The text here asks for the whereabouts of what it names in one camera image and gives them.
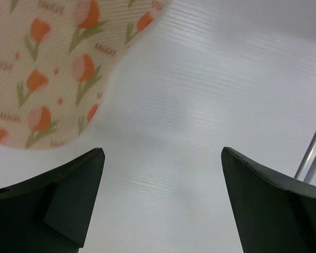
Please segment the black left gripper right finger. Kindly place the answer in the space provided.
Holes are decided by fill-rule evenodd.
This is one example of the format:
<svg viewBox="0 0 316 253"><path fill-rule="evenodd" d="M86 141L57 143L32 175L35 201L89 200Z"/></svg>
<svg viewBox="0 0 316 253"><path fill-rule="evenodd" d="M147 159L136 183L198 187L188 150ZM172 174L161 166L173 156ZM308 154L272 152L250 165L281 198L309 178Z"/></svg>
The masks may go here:
<svg viewBox="0 0 316 253"><path fill-rule="evenodd" d="M316 186L229 147L221 161L244 252L316 252Z"/></svg>

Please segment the floral mesh laundry bag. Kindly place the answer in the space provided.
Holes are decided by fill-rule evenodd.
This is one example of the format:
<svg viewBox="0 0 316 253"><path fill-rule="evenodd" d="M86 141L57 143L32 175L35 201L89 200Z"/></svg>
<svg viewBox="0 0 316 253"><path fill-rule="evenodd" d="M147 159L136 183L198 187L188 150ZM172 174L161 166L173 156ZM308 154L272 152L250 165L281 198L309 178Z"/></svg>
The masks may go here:
<svg viewBox="0 0 316 253"><path fill-rule="evenodd" d="M119 57L164 1L0 1L0 144L47 149L94 117Z"/></svg>

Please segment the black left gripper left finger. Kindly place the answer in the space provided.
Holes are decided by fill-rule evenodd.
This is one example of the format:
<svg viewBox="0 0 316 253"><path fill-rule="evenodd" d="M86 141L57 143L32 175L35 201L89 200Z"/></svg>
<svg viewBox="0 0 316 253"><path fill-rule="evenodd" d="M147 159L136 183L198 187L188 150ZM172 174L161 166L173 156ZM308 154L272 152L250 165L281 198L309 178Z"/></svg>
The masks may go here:
<svg viewBox="0 0 316 253"><path fill-rule="evenodd" d="M0 252L78 252L83 248L105 161L95 148L0 189Z"/></svg>

